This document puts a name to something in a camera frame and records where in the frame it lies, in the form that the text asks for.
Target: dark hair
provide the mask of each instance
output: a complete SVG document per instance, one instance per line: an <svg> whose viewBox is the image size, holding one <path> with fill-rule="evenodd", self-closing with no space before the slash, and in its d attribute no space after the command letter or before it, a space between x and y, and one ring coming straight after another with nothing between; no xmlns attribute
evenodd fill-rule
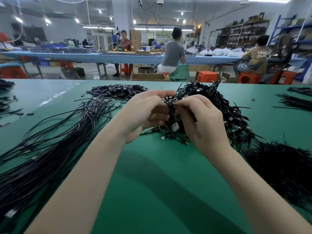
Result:
<svg viewBox="0 0 312 234"><path fill-rule="evenodd" d="M172 37L174 39L178 39L182 36L182 30L179 27L174 27L174 30L172 31Z"/></svg>
<svg viewBox="0 0 312 234"><path fill-rule="evenodd" d="M267 45L269 38L270 38L269 35L261 35L259 38L257 38L257 44L259 46L265 46Z"/></svg>

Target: workbench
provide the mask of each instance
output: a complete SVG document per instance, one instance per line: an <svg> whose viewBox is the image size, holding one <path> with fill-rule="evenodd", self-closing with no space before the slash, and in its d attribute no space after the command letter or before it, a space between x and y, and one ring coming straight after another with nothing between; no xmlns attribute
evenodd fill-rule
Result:
<svg viewBox="0 0 312 234"><path fill-rule="evenodd" d="M0 129L0 154L11 149L21 141L27 130L40 120L69 110L74 110L81 101L81 94L98 85L129 84L129 81L68 81L68 80L28 80L15 79L16 85L11 95L19 95L22 86L27 107L34 115L22 116L10 125ZM62 86L51 87L50 95L42 102L33 101L35 92L52 82ZM150 90L176 90L178 82L131 82ZM277 140L302 149L312 149L310 132L311 114L306 111L273 108L282 106L275 94L287 93L299 98L308 96L287 92L286 85L220 84L218 90L225 99L240 107L241 113L250 119L249 125L254 133L270 142ZM44 123L38 130L49 126ZM64 130L71 125L64 125ZM94 224L92 234L135 233L135 234L251 234L251 227L234 193L193 144L183 145L178 140L161 140L162 135L152 133L141 135L127 144L116 164L107 192ZM0 171L22 163L15 160L0 167ZM308 220L312 216L296 208ZM27 220L25 212L20 220Z"/></svg>
<svg viewBox="0 0 312 234"><path fill-rule="evenodd" d="M99 78L101 79L101 73L99 66L103 64L105 76L106 73L106 63L121 63L121 64L160 64L164 58L164 54L156 56L122 56L122 55L101 55L100 53L89 53L89 54L69 54L69 53L38 53L38 52L28 52L28 51L10 51L10 52L1 52L0 54L6 57L14 57L17 60L20 59L20 56L27 56L30 58L50 58L54 60L64 60L70 62L94 62L97 65L97 70L99 73ZM228 56L187 56L185 64L188 65L225 65L232 63L233 61L239 60L240 57L228 57ZM268 62L277 62L277 59L268 59ZM294 58L290 60L290 65L299 68L305 63L306 59L303 58ZM27 74L27 69L23 63L23 70ZM37 66L39 73L42 75L40 66Z"/></svg>

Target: hand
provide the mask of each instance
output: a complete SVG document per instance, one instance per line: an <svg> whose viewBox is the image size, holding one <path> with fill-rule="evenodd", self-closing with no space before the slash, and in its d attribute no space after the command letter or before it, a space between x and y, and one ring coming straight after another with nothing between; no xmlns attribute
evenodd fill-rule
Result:
<svg viewBox="0 0 312 234"><path fill-rule="evenodd" d="M201 154L209 159L231 148L222 112L208 98L193 95L176 102L175 105L181 114L187 136ZM194 122L189 110L195 114L197 122Z"/></svg>
<svg viewBox="0 0 312 234"><path fill-rule="evenodd" d="M174 95L174 90L148 90L137 94L123 106L108 125L113 125L125 142L130 143L143 130L162 126L169 120L168 106L161 99Z"/></svg>

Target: green bag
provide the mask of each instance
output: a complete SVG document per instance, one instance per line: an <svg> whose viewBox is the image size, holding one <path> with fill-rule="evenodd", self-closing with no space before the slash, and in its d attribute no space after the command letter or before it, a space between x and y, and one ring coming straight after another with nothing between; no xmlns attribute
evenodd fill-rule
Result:
<svg viewBox="0 0 312 234"><path fill-rule="evenodd" d="M174 82L186 82L190 77L188 67L189 65L178 65L174 72L168 75L169 79Z"/></svg>

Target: white pants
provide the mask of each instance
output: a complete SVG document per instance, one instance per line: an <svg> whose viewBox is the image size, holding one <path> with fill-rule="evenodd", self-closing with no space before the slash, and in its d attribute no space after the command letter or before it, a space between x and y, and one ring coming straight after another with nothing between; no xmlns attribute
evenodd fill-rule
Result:
<svg viewBox="0 0 312 234"><path fill-rule="evenodd" d="M157 73L171 73L171 72L174 72L176 68L177 66L165 66L165 65L159 64L157 67Z"/></svg>

